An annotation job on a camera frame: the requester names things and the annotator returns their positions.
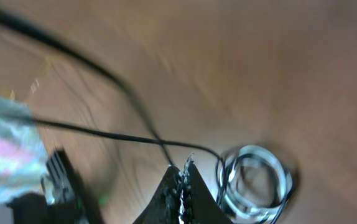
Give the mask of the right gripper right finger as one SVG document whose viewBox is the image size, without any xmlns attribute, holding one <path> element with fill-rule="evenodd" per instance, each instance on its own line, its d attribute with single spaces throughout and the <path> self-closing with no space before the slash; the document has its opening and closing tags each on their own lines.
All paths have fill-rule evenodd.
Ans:
<svg viewBox="0 0 357 224">
<path fill-rule="evenodd" d="M 184 187 L 184 224 L 232 224 L 208 190 L 195 164 L 187 167 Z"/>
</svg>

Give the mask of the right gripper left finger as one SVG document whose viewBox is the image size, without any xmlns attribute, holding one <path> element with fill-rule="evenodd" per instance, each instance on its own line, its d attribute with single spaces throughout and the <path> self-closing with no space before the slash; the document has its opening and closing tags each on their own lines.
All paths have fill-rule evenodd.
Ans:
<svg viewBox="0 0 357 224">
<path fill-rule="evenodd" d="M 133 224 L 179 224 L 179 169 L 169 166 L 151 201 Z"/>
</svg>

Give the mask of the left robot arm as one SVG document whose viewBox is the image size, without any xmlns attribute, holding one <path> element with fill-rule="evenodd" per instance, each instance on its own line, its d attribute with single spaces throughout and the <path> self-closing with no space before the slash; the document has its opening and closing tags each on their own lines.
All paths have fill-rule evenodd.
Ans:
<svg viewBox="0 0 357 224">
<path fill-rule="evenodd" d="M 97 199 L 63 148 L 54 150 L 45 166 L 47 174 L 40 179 L 41 191 L 16 197 L 7 204 L 12 209 L 14 223 L 104 223 Z"/>
</svg>

